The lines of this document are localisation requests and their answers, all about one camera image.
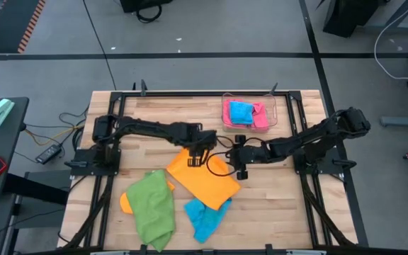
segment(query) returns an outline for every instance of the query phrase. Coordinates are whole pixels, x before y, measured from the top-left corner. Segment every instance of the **orange cloth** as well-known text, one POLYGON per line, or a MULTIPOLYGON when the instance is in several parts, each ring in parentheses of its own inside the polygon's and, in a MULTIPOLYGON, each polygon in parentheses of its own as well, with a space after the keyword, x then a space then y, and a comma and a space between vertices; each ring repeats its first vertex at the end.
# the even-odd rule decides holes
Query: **orange cloth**
MULTIPOLYGON (((215 176, 209 172, 205 164, 189 167, 188 158, 188 150, 182 149, 166 170, 209 208, 220 209, 226 200, 239 191, 239 183, 231 176, 215 176)), ((216 174, 229 173, 227 164, 216 156, 210 158, 209 167, 216 174)))
MULTIPOLYGON (((167 181, 166 183, 168 184, 168 187, 171 191, 175 189, 174 184, 172 184, 170 181, 167 181)), ((124 194, 120 196, 119 203, 120 203, 120 208, 122 209, 124 213, 133 214, 132 207, 130 206, 130 203, 128 202, 127 193, 124 192, 124 194)))

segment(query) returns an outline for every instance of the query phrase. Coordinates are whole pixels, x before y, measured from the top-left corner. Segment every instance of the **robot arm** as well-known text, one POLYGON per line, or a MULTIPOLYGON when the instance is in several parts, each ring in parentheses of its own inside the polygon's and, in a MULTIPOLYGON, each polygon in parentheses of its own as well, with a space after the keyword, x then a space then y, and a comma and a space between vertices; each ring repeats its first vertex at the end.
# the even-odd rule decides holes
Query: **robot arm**
POLYGON ((325 157, 326 152, 338 141, 364 136, 369 129, 370 123, 361 110, 339 110, 321 123, 292 137, 262 140, 259 147, 244 145, 248 140, 244 136, 236 137, 238 143, 227 153, 229 164, 234 170, 242 172, 242 175, 238 174, 238 179, 246 179, 247 174, 243 173, 246 164, 281 162, 299 149, 305 152, 306 161, 313 163, 325 157))
POLYGON ((112 144, 112 150, 118 149, 119 140, 125 135, 158 137, 173 145, 182 146, 190 151, 189 166, 204 164, 208 152, 217 145, 217 131, 203 130, 201 123, 162 124, 127 116, 116 118, 112 115, 101 116, 95 120, 92 139, 97 146, 112 144))

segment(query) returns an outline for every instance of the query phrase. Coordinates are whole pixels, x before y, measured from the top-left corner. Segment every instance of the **towel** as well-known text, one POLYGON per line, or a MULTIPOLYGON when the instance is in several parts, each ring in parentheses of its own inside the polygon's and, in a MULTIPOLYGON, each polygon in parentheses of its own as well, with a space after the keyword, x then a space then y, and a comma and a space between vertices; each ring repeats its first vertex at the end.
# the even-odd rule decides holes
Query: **towel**
MULTIPOLYGON (((190 167, 187 165, 188 158, 188 150, 182 149, 166 170, 206 206, 218 210, 226 200, 239 191, 240 184, 231 176, 215 176, 209 172, 205 164, 190 167)), ((216 174, 229 172, 227 164, 219 157, 211 157, 209 167, 216 174)))
POLYGON ((253 124, 253 105, 239 101, 229 102, 229 116, 234 124, 253 124))
POLYGON ((268 120, 264 103, 253 103, 253 128, 257 130, 267 130, 268 120))
POLYGON ((230 102, 237 101, 237 102, 242 102, 240 100, 234 99, 234 100, 226 100, 223 102, 223 123, 225 124, 226 127, 231 127, 231 128, 245 128, 246 125, 235 125, 231 121, 231 115, 230 115, 230 102))
POLYGON ((138 235, 161 252, 176 228, 174 202, 164 170, 147 173, 127 189, 138 235))
MULTIPOLYGON (((170 181, 166 181, 166 183, 168 184, 168 187, 171 191, 173 191, 176 188, 174 184, 172 184, 170 181)), ((133 214, 133 210, 132 210, 132 207, 130 206, 130 203, 128 202, 128 196, 126 192, 124 192, 120 196, 119 203, 120 203, 120 209, 122 209, 124 213, 133 214)))
MULTIPOLYGON (((247 125, 236 125, 231 121, 230 117, 230 103, 233 101, 242 102, 238 99, 226 100, 223 102, 222 117, 223 123, 228 128, 246 128, 247 125)), ((265 104, 262 102, 253 103, 253 124, 249 127, 254 130, 267 131, 268 130, 268 118, 265 104)))
POLYGON ((213 210, 205 206, 196 198, 185 204, 185 211, 195 228, 194 237, 198 242, 205 243, 210 235, 217 230, 230 204, 231 198, 223 203, 219 210, 213 210))

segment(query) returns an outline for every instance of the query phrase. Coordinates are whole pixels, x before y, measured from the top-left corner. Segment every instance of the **wooden table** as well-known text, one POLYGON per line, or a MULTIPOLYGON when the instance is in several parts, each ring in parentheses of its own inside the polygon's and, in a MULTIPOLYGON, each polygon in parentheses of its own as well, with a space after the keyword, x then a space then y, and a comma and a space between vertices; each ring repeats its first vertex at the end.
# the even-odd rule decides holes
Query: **wooden table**
MULTIPOLYGON (((326 117, 319 91, 301 92, 307 124, 317 124, 326 117)), ((91 134, 94 119, 107 113, 110 94, 110 91, 93 93, 81 142, 82 148, 89 148, 93 144, 91 134)), ((284 97, 278 97, 276 105, 278 124, 267 134, 238 133, 264 140, 291 136, 284 97)), ((297 118, 298 110, 295 105, 294 110, 297 118)), ((219 96, 132 97, 125 102, 125 114, 161 123, 202 123, 204 130, 217 130, 219 135, 231 138, 234 138, 235 134, 222 130, 219 96)), ((137 135, 124 136, 120 148, 120 173, 113 184, 104 249, 138 250, 142 243, 136 233, 134 218, 121 211, 119 197, 128 186, 140 180, 145 172, 165 168, 181 148, 161 139, 137 135)), ((220 145, 216 148, 216 151, 223 150, 220 145)), ((173 192, 176 232, 166 249, 264 249, 265 244, 272 244, 274 249, 312 248, 300 177, 295 173, 292 157, 280 163, 248 165, 247 168, 248 180, 239 181, 242 189, 233 197, 220 227, 204 244, 194 240, 194 229, 183 209, 193 198, 192 194, 172 176, 167 175, 168 180, 176 186, 173 192)), ((319 178, 329 216, 348 239, 357 242, 343 183, 331 176, 320 175, 319 178)), ((61 229, 61 235, 65 239, 73 237, 89 213, 94 180, 95 177, 88 176, 69 195, 61 229)), ((102 180, 102 191, 105 183, 105 179, 102 180)), ((317 213, 314 217, 319 241, 323 243, 322 227, 317 213)), ((94 224, 91 245, 97 243, 99 225, 100 216, 94 224)), ((59 240, 58 246, 63 245, 64 242, 59 240)))

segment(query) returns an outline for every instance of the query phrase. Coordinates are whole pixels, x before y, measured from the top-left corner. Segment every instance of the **concrete floor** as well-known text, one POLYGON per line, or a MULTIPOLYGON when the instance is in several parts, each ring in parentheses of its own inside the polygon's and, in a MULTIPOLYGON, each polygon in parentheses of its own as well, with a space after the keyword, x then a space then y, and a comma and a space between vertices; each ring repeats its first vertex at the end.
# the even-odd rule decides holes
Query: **concrete floor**
MULTIPOLYGON (((86 2, 107 53, 311 52, 295 0, 175 0, 164 7, 159 22, 151 24, 124 14, 117 0, 86 2)), ((318 2, 306 0, 320 52, 373 51, 376 34, 354 33, 343 39, 323 33, 327 4, 315 10, 318 2)), ((385 22, 402 2, 380 7, 370 23, 385 22)), ((386 35, 379 46, 379 52, 408 52, 408 34, 386 35)), ((101 49, 82 1, 47 0, 25 54, 98 53, 101 49)), ((408 128, 383 128, 378 122, 382 115, 408 116, 408 88, 383 73, 374 59, 322 61, 335 108, 360 108, 373 126, 367 137, 346 142, 349 158, 358 162, 353 178, 369 244, 408 249, 408 161, 402 159, 408 151, 408 128)), ((408 59, 381 61, 391 72, 408 75, 408 59)), ((112 59, 109 63, 118 89, 131 89, 140 79, 151 90, 269 89, 276 82, 278 89, 321 89, 313 59, 112 59)), ((29 97, 25 121, 30 124, 59 124, 61 112, 82 112, 92 91, 111 89, 102 59, 0 62, 0 97, 29 97)), ((33 158, 41 148, 23 133, 16 150, 33 158)), ((62 162, 73 157, 70 143, 66 151, 64 158, 45 166, 15 156, 10 171, 23 175, 65 169, 62 162)), ((54 249, 57 231, 22 231, 16 248, 54 249)))

